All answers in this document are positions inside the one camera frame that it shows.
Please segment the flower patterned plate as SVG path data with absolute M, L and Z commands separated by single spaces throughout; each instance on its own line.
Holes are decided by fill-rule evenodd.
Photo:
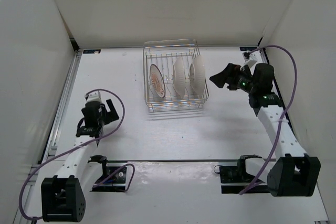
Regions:
M 205 89 L 205 66 L 202 55 L 198 55 L 190 65 L 190 84 L 197 95 L 203 95 Z

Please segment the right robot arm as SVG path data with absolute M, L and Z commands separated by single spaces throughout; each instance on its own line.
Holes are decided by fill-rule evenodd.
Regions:
M 258 155 L 243 155 L 237 162 L 236 177 L 250 183 L 240 191 L 245 194 L 261 183 L 274 197 L 310 197 L 313 195 L 321 163 L 309 156 L 298 143 L 286 121 L 286 108 L 272 91 L 274 68 L 258 63 L 253 72 L 248 66 L 229 63 L 227 67 L 210 77 L 218 88 L 230 91 L 242 90 L 249 96 L 249 105 L 264 126 L 272 143 L 266 160 Z

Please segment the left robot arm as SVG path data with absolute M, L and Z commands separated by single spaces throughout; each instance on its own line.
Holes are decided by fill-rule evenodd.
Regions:
M 119 119 L 118 113 L 108 99 L 88 99 L 81 109 L 83 118 L 76 130 L 74 147 L 58 172 L 45 178 L 41 184 L 42 216 L 45 222 L 80 222 L 86 209 L 81 181 L 84 170 L 103 136 L 103 127 Z

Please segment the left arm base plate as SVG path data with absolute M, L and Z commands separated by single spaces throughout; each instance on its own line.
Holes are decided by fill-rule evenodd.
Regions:
M 128 165 L 107 163 L 103 165 L 103 173 L 96 180 L 92 192 L 124 193 L 126 190 Z

